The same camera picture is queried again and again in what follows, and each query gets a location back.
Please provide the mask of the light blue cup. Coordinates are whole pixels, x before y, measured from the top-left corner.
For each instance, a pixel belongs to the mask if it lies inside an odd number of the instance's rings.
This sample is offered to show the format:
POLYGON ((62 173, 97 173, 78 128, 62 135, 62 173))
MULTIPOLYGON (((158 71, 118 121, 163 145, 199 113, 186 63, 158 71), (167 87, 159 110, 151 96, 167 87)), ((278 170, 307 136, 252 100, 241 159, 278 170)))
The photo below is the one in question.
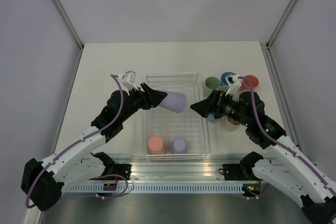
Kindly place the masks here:
POLYGON ((218 119, 216 119, 216 118, 214 117, 214 115, 210 114, 210 115, 207 117, 207 121, 208 121, 209 123, 216 123, 216 122, 218 121, 218 119))

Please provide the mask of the green cup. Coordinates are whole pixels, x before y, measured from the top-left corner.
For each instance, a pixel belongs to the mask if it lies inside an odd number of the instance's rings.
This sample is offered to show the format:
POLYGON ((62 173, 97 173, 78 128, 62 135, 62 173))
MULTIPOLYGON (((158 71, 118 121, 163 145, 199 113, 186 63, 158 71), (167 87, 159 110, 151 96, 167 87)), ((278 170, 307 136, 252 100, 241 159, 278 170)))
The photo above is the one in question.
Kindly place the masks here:
POLYGON ((229 89, 229 86, 220 86, 217 88, 218 91, 223 91, 223 92, 227 92, 229 89))
POLYGON ((216 77, 208 77, 204 81, 204 96, 208 97, 213 90, 217 90, 220 87, 220 80, 216 77))

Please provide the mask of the large purple cup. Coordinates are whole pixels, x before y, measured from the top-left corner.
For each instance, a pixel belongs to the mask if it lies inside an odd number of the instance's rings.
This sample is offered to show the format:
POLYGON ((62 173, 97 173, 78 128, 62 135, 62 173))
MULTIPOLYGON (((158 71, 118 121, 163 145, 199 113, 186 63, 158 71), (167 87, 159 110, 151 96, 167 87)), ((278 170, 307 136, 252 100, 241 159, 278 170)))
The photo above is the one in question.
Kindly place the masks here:
POLYGON ((185 94, 166 90, 162 90, 162 92, 167 93, 167 96, 159 104, 159 107, 175 113, 182 113, 185 110, 187 105, 185 94))

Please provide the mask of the beige cup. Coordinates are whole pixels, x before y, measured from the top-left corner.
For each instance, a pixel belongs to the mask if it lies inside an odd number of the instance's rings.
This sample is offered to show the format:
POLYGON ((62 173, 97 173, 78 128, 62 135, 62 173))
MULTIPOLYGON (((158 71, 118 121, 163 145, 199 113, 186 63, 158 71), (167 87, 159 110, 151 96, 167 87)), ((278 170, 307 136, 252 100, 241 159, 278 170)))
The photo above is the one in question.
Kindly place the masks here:
POLYGON ((249 90, 241 90, 237 95, 237 101, 243 98, 245 95, 250 94, 249 90))
POLYGON ((232 132, 232 131, 235 131, 239 128, 240 126, 240 123, 235 121, 235 120, 232 120, 230 118, 226 118, 226 122, 225 122, 225 129, 226 131, 228 132, 232 132))

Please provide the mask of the pink cup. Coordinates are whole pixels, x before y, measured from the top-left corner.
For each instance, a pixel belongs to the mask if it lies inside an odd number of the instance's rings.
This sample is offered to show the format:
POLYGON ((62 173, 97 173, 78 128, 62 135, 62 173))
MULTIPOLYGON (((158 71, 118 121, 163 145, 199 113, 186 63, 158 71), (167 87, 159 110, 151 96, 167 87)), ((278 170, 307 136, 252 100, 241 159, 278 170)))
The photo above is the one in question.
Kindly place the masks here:
POLYGON ((254 75, 246 75, 243 79, 242 79, 242 85, 240 87, 241 91, 250 91, 250 84, 252 86, 252 88, 255 90, 258 85, 259 85, 259 79, 254 76, 254 75))
POLYGON ((159 136, 153 136, 148 140, 148 154, 161 155, 166 154, 167 147, 163 139, 159 136))

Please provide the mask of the pink cup front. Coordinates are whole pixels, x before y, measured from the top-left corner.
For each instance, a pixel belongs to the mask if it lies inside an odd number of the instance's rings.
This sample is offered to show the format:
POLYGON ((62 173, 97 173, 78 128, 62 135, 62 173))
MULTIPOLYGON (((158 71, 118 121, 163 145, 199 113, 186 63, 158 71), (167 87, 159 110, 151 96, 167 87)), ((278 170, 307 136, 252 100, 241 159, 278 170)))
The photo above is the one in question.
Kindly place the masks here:
POLYGON ((148 154, 161 155, 166 154, 167 147, 163 139, 159 136, 153 136, 148 140, 148 154))

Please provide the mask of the small purple cup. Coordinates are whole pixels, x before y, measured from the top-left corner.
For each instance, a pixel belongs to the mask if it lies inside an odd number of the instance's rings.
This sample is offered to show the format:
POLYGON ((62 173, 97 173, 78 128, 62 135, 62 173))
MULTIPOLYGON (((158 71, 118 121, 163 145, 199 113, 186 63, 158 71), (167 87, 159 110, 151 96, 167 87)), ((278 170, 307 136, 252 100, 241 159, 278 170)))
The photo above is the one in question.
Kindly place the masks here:
POLYGON ((186 140, 181 137, 176 138, 172 143, 171 152, 173 154, 186 154, 187 153, 186 140))

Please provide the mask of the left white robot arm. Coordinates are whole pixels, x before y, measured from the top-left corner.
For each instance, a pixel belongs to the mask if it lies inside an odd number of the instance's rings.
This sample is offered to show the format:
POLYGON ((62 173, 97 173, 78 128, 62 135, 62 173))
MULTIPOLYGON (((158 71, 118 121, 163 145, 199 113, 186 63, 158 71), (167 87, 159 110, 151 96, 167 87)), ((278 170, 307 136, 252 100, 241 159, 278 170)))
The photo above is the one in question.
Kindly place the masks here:
POLYGON ((123 130, 123 123, 139 109, 156 108, 167 92, 151 89, 142 83, 139 90, 116 90, 91 125, 73 143, 41 161, 32 158, 24 167, 21 189, 26 207, 46 211, 77 184, 114 176, 114 162, 105 153, 92 151, 105 145, 123 130))

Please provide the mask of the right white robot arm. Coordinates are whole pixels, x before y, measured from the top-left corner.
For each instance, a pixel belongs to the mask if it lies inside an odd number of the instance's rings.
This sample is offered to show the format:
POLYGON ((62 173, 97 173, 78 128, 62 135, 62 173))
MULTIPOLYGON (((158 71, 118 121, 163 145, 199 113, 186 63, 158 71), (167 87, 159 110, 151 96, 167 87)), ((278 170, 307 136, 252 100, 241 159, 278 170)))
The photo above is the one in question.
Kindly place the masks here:
POLYGON ((286 131, 265 114, 265 104, 256 92, 246 92, 238 101, 221 91, 190 108, 203 118, 226 117, 243 125, 249 139, 272 154, 289 174, 275 168, 264 157, 251 152, 240 161, 245 179, 259 178, 290 197, 311 223, 335 223, 335 181, 311 162, 286 131))

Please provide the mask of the aluminium front rail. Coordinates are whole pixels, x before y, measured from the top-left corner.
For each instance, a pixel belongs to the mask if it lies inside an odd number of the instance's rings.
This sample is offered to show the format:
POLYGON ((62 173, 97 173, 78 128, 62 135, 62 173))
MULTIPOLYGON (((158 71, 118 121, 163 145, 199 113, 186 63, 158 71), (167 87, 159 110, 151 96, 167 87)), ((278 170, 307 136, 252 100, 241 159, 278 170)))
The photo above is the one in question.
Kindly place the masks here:
POLYGON ((104 152, 79 157, 53 157, 47 172, 55 181, 70 187, 88 180, 101 180, 101 176, 110 176, 118 165, 126 164, 130 168, 129 176, 141 180, 182 180, 192 177, 203 179, 215 176, 215 171, 224 164, 239 164, 242 157, 208 155, 204 159, 191 157, 155 156, 146 159, 140 155, 106 154, 104 152))

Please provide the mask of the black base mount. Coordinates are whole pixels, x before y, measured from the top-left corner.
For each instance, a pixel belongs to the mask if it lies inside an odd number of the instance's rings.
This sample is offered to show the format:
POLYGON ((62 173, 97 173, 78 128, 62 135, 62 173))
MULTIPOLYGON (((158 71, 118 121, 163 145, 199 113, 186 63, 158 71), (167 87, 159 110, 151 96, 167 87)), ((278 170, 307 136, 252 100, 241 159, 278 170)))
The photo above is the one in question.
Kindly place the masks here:
POLYGON ((219 168, 217 171, 226 181, 243 181, 248 179, 240 169, 239 164, 223 164, 222 168, 219 168))
POLYGON ((103 173, 93 180, 121 180, 120 177, 115 177, 112 174, 120 175, 126 180, 130 179, 131 165, 130 164, 114 164, 107 166, 103 173))

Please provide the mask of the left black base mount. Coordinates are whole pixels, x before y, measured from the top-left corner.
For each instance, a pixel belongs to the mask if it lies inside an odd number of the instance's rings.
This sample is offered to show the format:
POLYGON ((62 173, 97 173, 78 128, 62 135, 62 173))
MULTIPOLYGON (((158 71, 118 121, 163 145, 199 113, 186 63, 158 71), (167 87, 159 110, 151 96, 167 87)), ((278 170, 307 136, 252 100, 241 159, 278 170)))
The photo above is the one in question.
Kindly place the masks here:
POLYGON ((115 177, 112 174, 120 175, 126 180, 130 179, 131 165, 130 164, 114 164, 107 166, 103 173, 93 180, 121 180, 120 177, 115 177))

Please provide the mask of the right aluminium frame post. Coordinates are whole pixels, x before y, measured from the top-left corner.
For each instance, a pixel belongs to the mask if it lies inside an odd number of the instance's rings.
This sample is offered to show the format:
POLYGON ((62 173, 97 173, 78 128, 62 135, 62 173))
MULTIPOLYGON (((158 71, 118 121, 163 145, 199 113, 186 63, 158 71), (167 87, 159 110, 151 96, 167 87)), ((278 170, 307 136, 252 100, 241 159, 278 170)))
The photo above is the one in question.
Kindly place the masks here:
POLYGON ((272 31, 269 39, 265 43, 265 48, 269 50, 271 46, 274 44, 275 40, 277 39, 281 29, 283 28, 284 24, 286 23, 287 19, 289 18, 290 14, 292 13, 294 7, 296 6, 299 0, 290 0, 281 14, 280 19, 278 20, 274 30, 272 31))

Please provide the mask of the aluminium frame post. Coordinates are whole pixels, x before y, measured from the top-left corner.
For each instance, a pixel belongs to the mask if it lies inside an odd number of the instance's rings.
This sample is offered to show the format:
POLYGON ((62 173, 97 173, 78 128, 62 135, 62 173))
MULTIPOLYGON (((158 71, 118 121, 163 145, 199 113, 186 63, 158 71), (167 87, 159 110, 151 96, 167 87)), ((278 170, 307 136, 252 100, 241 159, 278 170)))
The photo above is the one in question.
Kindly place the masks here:
POLYGON ((57 13, 59 14, 61 20, 64 22, 67 30, 69 31, 71 37, 73 38, 75 44, 77 45, 78 49, 82 52, 84 49, 84 44, 81 41, 74 25, 72 24, 63 4, 60 0, 51 0, 57 13))
POLYGON ((280 19, 278 20, 274 30, 272 31, 269 39, 265 43, 265 48, 269 50, 271 46, 274 44, 275 40, 277 39, 281 29, 283 28, 284 24, 286 23, 287 19, 289 18, 290 14, 292 13, 294 7, 296 6, 299 0, 290 0, 281 14, 280 19))

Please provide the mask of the left aluminium frame post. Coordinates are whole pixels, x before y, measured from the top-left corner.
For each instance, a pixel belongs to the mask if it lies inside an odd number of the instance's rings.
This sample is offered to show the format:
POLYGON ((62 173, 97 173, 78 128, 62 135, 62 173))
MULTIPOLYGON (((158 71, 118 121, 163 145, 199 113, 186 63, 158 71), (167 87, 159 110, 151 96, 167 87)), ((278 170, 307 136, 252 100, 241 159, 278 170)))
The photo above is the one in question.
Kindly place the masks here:
POLYGON ((81 41, 74 25, 72 24, 63 4, 60 0, 51 0, 57 13, 59 14, 61 20, 64 22, 67 30, 69 31, 71 37, 73 38, 75 44, 77 45, 78 49, 82 52, 84 49, 84 44, 81 41))

